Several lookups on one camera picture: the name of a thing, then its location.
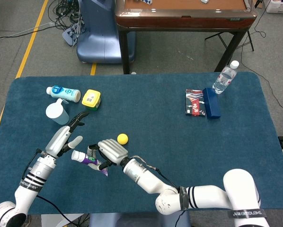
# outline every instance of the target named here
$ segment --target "gray carpet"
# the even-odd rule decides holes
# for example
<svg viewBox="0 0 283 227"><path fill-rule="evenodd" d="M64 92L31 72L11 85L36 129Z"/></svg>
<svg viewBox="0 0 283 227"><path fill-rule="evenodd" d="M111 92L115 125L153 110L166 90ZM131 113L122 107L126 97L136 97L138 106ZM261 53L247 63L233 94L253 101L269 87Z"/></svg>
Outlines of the gray carpet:
<svg viewBox="0 0 283 227"><path fill-rule="evenodd" d="M34 27L42 3L36 0L0 1L0 36ZM46 22L45 13L42 24ZM265 14L257 29L264 30L267 36L263 39L258 33L252 35L255 51L246 46L243 62L270 81L275 96L283 105L283 15ZM213 71L224 47L217 37L205 42L203 39L209 35L211 33L138 33L132 71L139 74ZM223 37L229 42L229 34ZM0 113L29 39L30 36L24 36L0 41ZM233 59L240 60L240 51L235 52ZM50 28L37 34L22 76L87 75L90 69L91 65L81 63L75 49L62 40L61 31ZM241 66L239 70L248 69ZM121 73L121 65L97 65L97 75ZM283 136L283 109L272 96L267 82L261 79L261 83L277 133ZM266 210L266 213L272 227L283 227L283 210ZM233 226L225 211L193 211L190 214L195 227ZM33 216L30 226L39 227L40 218Z"/></svg>

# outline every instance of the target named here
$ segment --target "yellow container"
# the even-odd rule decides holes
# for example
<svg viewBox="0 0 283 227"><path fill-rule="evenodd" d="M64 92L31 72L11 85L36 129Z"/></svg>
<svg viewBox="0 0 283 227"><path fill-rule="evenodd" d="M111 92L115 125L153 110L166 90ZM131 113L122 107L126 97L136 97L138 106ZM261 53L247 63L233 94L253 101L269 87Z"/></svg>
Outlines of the yellow container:
<svg viewBox="0 0 283 227"><path fill-rule="evenodd" d="M81 103L90 110L97 110L100 104L100 92L89 89L85 93Z"/></svg>

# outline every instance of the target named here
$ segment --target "table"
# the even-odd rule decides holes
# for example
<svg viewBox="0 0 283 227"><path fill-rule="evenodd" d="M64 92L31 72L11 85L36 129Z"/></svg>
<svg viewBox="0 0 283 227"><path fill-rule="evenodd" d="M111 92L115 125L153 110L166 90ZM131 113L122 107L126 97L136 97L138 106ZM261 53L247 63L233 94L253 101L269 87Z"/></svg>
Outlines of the table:
<svg viewBox="0 0 283 227"><path fill-rule="evenodd" d="M185 115L186 88L210 87L217 73L75 77L29 77L10 86L0 124L0 203L14 201L22 171L36 148L44 149L60 125L45 109L56 100L46 88L61 85L101 92L99 109L83 119L71 139L83 141L76 150L129 136L129 155L139 155L182 186L216 185L230 169L248 170L257 185L262 208L283 208L283 154L258 77L239 72L219 95L221 118ZM70 118L85 110L81 103L64 105ZM71 160L57 159L40 195L64 213L156 211L156 194L149 195L119 166L109 177ZM57 211L36 199L31 214Z"/></svg>
<svg viewBox="0 0 283 227"><path fill-rule="evenodd" d="M116 0L115 20L124 74L130 74L130 31L230 32L233 38L215 72L230 61L235 49L257 17L252 0L153 0L151 5L135 0Z"/></svg>

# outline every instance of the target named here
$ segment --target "metal table leg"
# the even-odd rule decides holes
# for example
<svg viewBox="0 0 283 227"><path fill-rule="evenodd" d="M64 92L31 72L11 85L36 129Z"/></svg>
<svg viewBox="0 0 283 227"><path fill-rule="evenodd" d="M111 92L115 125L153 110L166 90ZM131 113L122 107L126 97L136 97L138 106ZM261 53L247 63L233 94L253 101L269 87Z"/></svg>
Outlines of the metal table leg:
<svg viewBox="0 0 283 227"><path fill-rule="evenodd" d="M119 36L119 46L121 48L123 71L124 74L130 74L127 32L118 31L118 36Z"/></svg>
<svg viewBox="0 0 283 227"><path fill-rule="evenodd" d="M231 42L228 45L228 48L223 53L221 60L219 61L218 65L216 66L216 69L214 72L221 72L223 68L227 65L228 61L231 59L234 51L236 50L238 44L244 37L245 33L247 31L241 31L241 32L235 32L233 38L231 39Z"/></svg>

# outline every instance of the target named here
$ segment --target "white robotic arm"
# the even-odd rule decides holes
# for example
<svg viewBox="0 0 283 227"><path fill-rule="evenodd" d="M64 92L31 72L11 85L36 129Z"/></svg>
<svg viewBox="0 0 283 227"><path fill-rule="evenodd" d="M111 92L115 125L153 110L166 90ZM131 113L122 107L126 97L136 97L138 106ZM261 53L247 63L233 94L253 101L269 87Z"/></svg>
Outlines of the white robotic arm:
<svg viewBox="0 0 283 227"><path fill-rule="evenodd" d="M162 182L136 159L128 158L128 151L115 140L99 142L98 149L106 159L99 169L122 166L123 172L147 193L159 194L155 206L161 214L196 208L224 208L234 210L235 227L269 227L259 209L260 198L254 180L245 170L233 169L225 174L226 191L214 185L175 188Z"/></svg>
<svg viewBox="0 0 283 227"><path fill-rule="evenodd" d="M42 157L39 157L29 173L22 177L14 194L16 205L10 201L0 203L0 227L22 226L31 204L54 170L56 159L68 150L75 148L82 141L82 136L76 137L71 142L68 142L68 139L77 126L84 125L80 121L87 115L88 112L81 112L75 116L67 126L61 127L55 133L46 146L45 152L37 151L37 153L42 153Z"/></svg>

